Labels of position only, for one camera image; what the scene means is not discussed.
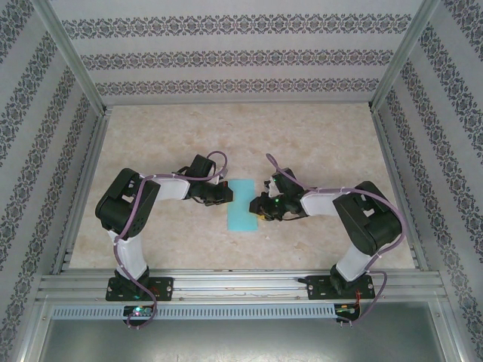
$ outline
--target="marble surface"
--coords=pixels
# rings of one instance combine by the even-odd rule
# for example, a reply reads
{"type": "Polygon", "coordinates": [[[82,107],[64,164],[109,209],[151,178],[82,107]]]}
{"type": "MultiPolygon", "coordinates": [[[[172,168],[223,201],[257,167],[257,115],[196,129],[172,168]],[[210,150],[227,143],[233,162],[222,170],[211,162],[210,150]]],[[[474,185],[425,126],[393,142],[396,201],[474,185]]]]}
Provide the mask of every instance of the marble surface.
{"type": "MultiPolygon", "coordinates": [[[[112,243],[94,209],[118,172],[169,173],[199,153],[229,157],[228,179],[254,179],[257,194],[282,167],[314,186],[355,186],[371,180],[394,202],[367,104],[249,103],[116,106],[75,243],[71,268],[114,268],[112,243]]],[[[226,204],[155,204],[143,230],[150,268],[330,268],[350,240],[336,216],[258,222],[256,232],[229,232],[226,204]]],[[[406,242],[375,268],[413,268],[406,242]]]]}

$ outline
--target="purple cable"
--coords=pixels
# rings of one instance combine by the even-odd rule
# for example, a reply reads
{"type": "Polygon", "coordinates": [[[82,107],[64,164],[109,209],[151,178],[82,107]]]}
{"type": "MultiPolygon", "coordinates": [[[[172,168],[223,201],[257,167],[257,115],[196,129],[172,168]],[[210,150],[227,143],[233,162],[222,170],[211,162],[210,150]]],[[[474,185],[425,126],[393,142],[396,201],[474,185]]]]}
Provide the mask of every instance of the purple cable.
{"type": "MultiPolygon", "coordinates": [[[[146,292],[149,295],[149,297],[151,298],[151,300],[153,302],[151,316],[143,324],[141,324],[139,326],[136,326],[136,329],[137,330],[140,330],[141,328],[144,328],[145,326],[147,326],[149,323],[152,322],[152,320],[154,319],[154,317],[156,316],[156,314],[158,312],[158,301],[156,300],[156,297],[151,292],[151,290],[149,290],[148,288],[146,288],[145,286],[143,286],[141,283],[139,283],[129,273],[129,271],[124,267],[124,265],[122,264],[121,258],[120,258],[119,253],[118,253],[118,243],[119,243],[119,240],[122,239],[126,235],[126,233],[128,232],[129,228],[131,227],[131,224],[132,224],[132,222],[134,220],[134,217],[136,216],[137,208],[139,207],[141,195],[143,194],[144,184],[147,181],[149,181],[150,179],[158,178],[158,177],[173,178],[173,179],[185,179],[187,181],[209,181],[210,179],[214,179],[215,177],[218,177],[222,173],[224,173],[225,170],[226,170],[226,166],[228,166],[228,157],[226,157],[226,154],[223,153],[223,152],[221,152],[221,151],[212,151],[212,152],[210,152],[208,154],[207,158],[210,158],[210,156],[215,155],[215,154],[222,155],[223,158],[224,158],[224,160],[225,160],[225,164],[223,165],[223,167],[221,167],[221,170],[218,171],[217,173],[215,173],[213,176],[208,176],[208,177],[188,177],[188,176],[183,176],[183,175],[176,175],[174,173],[158,173],[158,174],[148,175],[148,176],[144,177],[143,180],[141,181],[141,184],[139,186],[139,189],[137,190],[137,194],[136,194],[136,198],[134,200],[134,206],[133,206],[133,210],[131,211],[131,215],[129,216],[129,219],[126,222],[126,225],[125,225],[124,229],[122,230],[121,234],[119,234],[118,236],[116,236],[114,238],[114,257],[115,257],[115,260],[117,261],[119,267],[125,273],[125,275],[128,277],[128,279],[130,281],[132,281],[134,284],[136,284],[136,286],[138,286],[141,290],[143,290],[144,292],[146,292]]],[[[129,314],[128,320],[126,321],[126,323],[128,325],[128,328],[132,328],[132,325],[130,323],[132,317],[133,317],[133,314],[132,313],[129,314]]]]}
{"type": "Polygon", "coordinates": [[[365,191],[365,190],[345,188],[345,187],[343,187],[341,189],[321,189],[321,188],[316,188],[316,187],[309,187],[309,186],[304,185],[303,183],[301,183],[295,177],[292,177],[288,173],[286,173],[285,171],[283,171],[279,167],[279,165],[277,163],[277,160],[275,160],[275,158],[271,154],[267,153],[266,154],[266,157],[268,158],[268,160],[270,161],[270,163],[273,165],[273,167],[279,173],[281,173],[282,175],[284,175],[285,177],[287,177],[290,181],[296,183],[297,185],[299,185],[300,187],[302,187],[305,190],[310,190],[310,191],[318,192],[318,193],[321,193],[321,194],[337,194],[337,193],[341,193],[341,192],[354,192],[354,193],[358,193],[358,194],[361,194],[361,195],[369,196],[370,198],[373,198],[374,200],[378,200],[380,203],[385,204],[389,209],[391,209],[391,211],[396,215],[396,217],[398,218],[399,222],[401,223],[401,234],[399,235],[399,238],[393,244],[390,244],[388,247],[385,247],[384,249],[382,249],[379,252],[377,252],[372,257],[371,261],[365,267],[365,271],[368,272],[368,273],[370,272],[370,273],[383,274],[384,281],[383,281],[382,285],[380,286],[379,292],[374,297],[374,299],[373,299],[372,303],[369,305],[368,309],[364,312],[363,315],[361,315],[357,319],[356,322],[358,323],[358,321],[360,321],[361,319],[363,319],[363,317],[365,317],[372,310],[372,308],[376,304],[377,300],[379,299],[381,293],[383,292],[384,288],[386,287],[386,283],[387,283],[387,273],[385,271],[369,271],[369,268],[376,262],[377,259],[380,258],[381,254],[387,253],[388,251],[394,249],[395,247],[397,247],[403,241],[403,239],[406,237],[406,234],[408,233],[408,223],[406,222],[406,219],[402,216],[401,211],[399,211],[396,208],[396,206],[394,206],[393,204],[391,204],[385,198],[381,198],[379,195],[373,194],[372,192],[368,192],[368,191],[365,191]]]}

